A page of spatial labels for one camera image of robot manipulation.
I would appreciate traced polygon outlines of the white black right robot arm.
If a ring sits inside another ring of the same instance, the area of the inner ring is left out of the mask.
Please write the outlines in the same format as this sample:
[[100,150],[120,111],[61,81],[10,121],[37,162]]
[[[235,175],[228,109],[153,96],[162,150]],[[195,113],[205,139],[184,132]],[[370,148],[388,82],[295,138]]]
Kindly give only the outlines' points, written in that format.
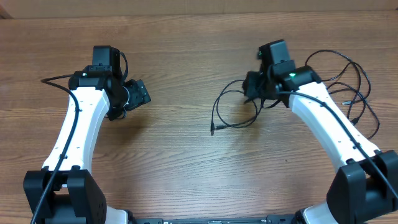
[[364,137],[311,67],[249,71],[243,90],[249,99],[282,101],[310,128],[335,169],[325,201],[297,211],[291,223],[366,223],[397,211],[397,153],[382,152]]

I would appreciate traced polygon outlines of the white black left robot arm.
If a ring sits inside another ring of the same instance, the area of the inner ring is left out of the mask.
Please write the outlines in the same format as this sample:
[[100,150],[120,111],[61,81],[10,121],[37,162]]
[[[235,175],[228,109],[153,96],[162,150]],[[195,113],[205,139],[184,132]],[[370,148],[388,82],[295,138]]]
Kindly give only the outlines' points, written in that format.
[[103,120],[123,119],[150,102],[144,82],[126,77],[103,65],[67,75],[69,102],[58,139],[41,170],[28,171],[23,181],[32,223],[136,222],[129,210],[108,206],[91,174]]

